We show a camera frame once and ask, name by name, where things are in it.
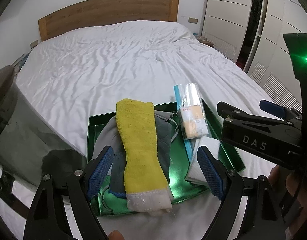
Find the person's right hand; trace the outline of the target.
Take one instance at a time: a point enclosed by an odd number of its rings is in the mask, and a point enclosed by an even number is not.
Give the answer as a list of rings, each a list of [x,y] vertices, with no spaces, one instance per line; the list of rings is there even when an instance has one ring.
[[[278,194],[287,239],[307,239],[307,172],[275,166],[269,182]]]

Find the person's left hand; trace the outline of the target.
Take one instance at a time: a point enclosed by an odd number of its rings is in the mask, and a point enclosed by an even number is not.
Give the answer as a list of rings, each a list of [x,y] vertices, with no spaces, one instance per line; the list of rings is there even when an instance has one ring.
[[[108,235],[109,240],[124,240],[124,236],[118,231],[115,230]]]

